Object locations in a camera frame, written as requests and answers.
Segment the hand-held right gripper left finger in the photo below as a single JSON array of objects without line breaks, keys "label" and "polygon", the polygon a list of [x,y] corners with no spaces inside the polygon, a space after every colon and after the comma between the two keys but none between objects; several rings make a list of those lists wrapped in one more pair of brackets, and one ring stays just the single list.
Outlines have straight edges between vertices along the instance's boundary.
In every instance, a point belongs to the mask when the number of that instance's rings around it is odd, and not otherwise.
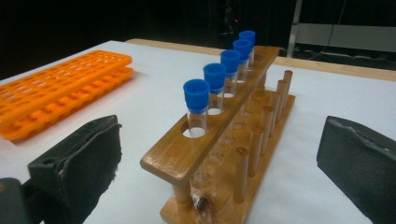
[{"label": "hand-held right gripper left finger", "polygon": [[28,207],[35,223],[82,224],[121,160],[115,115],[92,120],[28,164]]}]

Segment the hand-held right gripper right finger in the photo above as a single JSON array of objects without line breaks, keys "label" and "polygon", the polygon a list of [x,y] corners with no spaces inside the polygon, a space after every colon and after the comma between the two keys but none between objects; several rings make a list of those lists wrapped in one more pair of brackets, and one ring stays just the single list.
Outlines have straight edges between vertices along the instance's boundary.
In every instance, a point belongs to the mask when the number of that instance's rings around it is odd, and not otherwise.
[{"label": "hand-held right gripper right finger", "polygon": [[329,116],[317,163],[374,224],[396,224],[396,141],[357,122]]}]

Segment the orange plastic test tube rack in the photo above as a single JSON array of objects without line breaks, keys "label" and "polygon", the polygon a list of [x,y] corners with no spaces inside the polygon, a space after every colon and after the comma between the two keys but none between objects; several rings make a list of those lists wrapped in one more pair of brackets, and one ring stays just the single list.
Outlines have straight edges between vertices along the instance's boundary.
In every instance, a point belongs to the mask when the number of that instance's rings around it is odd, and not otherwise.
[{"label": "orange plastic test tube rack", "polygon": [[134,72],[132,57],[94,50],[0,86],[0,137],[15,141],[116,89]]}]

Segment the wooden test tube rack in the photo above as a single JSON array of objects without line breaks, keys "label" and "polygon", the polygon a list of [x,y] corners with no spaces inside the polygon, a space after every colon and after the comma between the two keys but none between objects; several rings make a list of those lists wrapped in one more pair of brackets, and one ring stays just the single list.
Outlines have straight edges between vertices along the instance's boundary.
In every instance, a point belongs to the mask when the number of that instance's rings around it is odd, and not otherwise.
[{"label": "wooden test tube rack", "polygon": [[225,111],[208,119],[199,138],[183,134],[182,117],[141,159],[143,169],[170,183],[174,194],[161,210],[167,224],[245,224],[276,151],[295,97],[291,73],[264,87],[266,72],[279,49],[257,46],[254,69],[237,94],[224,101]]}]

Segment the blue-capped glass test tube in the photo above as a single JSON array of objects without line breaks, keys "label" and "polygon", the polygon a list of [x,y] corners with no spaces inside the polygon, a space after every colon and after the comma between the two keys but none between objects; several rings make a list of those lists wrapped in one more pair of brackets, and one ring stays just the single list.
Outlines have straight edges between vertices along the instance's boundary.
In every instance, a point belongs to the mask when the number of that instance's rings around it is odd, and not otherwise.
[{"label": "blue-capped glass test tube", "polygon": [[183,85],[183,91],[190,138],[203,137],[207,132],[209,84],[202,79],[191,79]]},{"label": "blue-capped glass test tube", "polygon": [[239,38],[247,40],[251,44],[248,64],[249,66],[252,66],[254,64],[254,47],[256,43],[256,33],[251,30],[242,31],[239,33]]},{"label": "blue-capped glass test tube", "polygon": [[226,68],[224,97],[232,98],[236,94],[236,77],[239,66],[240,53],[233,49],[226,49],[220,54],[220,63]]},{"label": "blue-capped glass test tube", "polygon": [[226,67],[221,63],[210,63],[204,66],[204,79],[209,84],[209,102],[207,113],[211,116],[223,112],[223,98]]},{"label": "blue-capped glass test tube", "polygon": [[251,52],[251,42],[246,39],[238,39],[233,42],[233,49],[240,54],[237,69],[237,82],[243,83],[247,80],[248,64]]}]

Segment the white table mat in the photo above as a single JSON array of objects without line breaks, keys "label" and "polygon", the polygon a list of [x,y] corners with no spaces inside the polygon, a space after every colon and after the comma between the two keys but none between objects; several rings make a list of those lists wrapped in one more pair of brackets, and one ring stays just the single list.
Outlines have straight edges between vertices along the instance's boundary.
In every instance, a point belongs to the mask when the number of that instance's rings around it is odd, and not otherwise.
[{"label": "white table mat", "polygon": [[[106,115],[120,122],[122,159],[116,177],[85,224],[162,224],[171,186],[143,170],[143,155],[184,115],[183,84],[199,78],[215,49],[134,39],[104,49],[128,54],[134,75],[122,86],[19,143],[0,138],[0,178],[27,180],[28,164],[84,123]],[[274,88],[293,73],[295,103],[248,216],[249,224],[371,224],[316,162],[325,119],[361,123],[396,140],[396,72],[277,58],[267,73]]]}]

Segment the grey metal stand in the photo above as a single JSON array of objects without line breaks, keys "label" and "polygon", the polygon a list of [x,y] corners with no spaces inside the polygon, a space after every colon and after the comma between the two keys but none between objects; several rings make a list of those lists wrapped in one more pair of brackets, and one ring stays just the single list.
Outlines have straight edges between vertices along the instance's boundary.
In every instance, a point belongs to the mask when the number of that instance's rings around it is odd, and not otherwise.
[{"label": "grey metal stand", "polygon": [[304,0],[296,0],[290,27],[287,57],[291,58],[297,44],[343,49],[362,49],[396,53],[396,27],[359,26],[300,22]]}]

